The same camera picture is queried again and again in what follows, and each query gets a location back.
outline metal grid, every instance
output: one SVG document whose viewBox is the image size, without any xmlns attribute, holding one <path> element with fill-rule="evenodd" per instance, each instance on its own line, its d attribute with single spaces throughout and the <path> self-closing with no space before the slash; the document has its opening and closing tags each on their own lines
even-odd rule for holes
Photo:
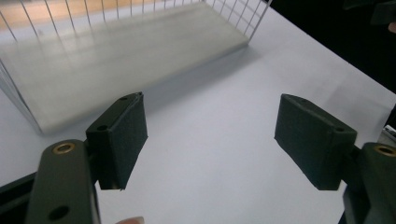
<svg viewBox="0 0 396 224">
<path fill-rule="evenodd" d="M 14 0 L 0 5 L 0 44 L 204 1 L 251 39 L 272 0 Z"/>
</svg>

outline wire mesh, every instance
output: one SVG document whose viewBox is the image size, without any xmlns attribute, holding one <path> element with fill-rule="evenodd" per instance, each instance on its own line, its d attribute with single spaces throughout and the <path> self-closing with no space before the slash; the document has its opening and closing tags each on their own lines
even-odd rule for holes
<svg viewBox="0 0 396 224">
<path fill-rule="evenodd" d="M 0 44 L 204 1 L 247 37 L 271 4 L 262 0 L 11 0 L 0 3 Z"/>
</svg>

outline screw hole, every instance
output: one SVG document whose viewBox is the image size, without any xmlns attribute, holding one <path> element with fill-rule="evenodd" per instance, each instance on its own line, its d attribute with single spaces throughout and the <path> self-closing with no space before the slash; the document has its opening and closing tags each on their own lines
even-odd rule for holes
<svg viewBox="0 0 396 224">
<path fill-rule="evenodd" d="M 49 220 L 56 221 L 65 217 L 69 213 L 68 206 L 59 206 L 49 213 Z"/>
<path fill-rule="evenodd" d="M 375 150 L 389 157 L 396 157 L 396 150 L 390 147 L 375 147 Z"/>
<path fill-rule="evenodd" d="M 102 125 L 102 126 L 99 126 L 96 130 L 97 131 L 104 131 L 106 129 L 107 129 L 107 125 Z"/>
<path fill-rule="evenodd" d="M 69 151 L 73 150 L 75 148 L 75 145 L 73 143 L 62 143 L 58 146 L 56 146 L 52 152 L 55 154 L 64 154 L 68 153 Z"/>
</svg>

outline white table surface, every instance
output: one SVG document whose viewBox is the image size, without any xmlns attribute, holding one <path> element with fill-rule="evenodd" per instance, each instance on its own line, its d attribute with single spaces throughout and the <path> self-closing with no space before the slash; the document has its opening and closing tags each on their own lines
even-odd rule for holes
<svg viewBox="0 0 396 224">
<path fill-rule="evenodd" d="M 272 9 L 249 47 L 144 90 L 148 141 L 124 191 L 98 192 L 103 223 L 329 223 L 342 193 L 318 191 L 274 140 L 281 93 L 304 97 L 376 141 L 396 95 Z M 36 170 L 60 140 L 85 139 L 94 114 L 35 133 L 0 91 L 0 186 Z"/>
</svg>

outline fingertip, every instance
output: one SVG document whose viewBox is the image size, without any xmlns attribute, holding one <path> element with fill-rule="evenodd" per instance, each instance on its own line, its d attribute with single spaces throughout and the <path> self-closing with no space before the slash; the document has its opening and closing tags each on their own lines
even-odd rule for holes
<svg viewBox="0 0 396 224">
<path fill-rule="evenodd" d="M 391 22 L 391 23 L 389 24 L 388 29 L 389 29 L 392 33 L 396 34 L 396 21 Z"/>
<path fill-rule="evenodd" d="M 116 224 L 145 224 L 145 219 L 143 217 L 130 217 Z"/>
</svg>

